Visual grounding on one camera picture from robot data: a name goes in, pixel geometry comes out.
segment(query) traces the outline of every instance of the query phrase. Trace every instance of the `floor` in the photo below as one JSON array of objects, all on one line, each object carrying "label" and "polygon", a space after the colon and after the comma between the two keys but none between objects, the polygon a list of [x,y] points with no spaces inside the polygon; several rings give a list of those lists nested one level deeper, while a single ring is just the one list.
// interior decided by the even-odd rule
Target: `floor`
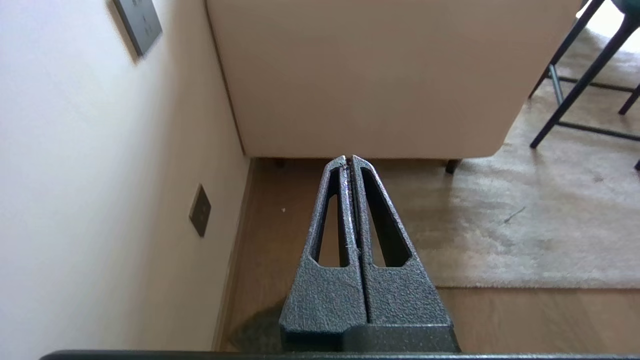
[{"label": "floor", "polygon": [[[323,165],[255,164],[221,350],[238,350],[230,342],[234,330],[287,295]],[[441,161],[424,166],[444,172]],[[465,352],[640,353],[640,290],[439,291]]]}]

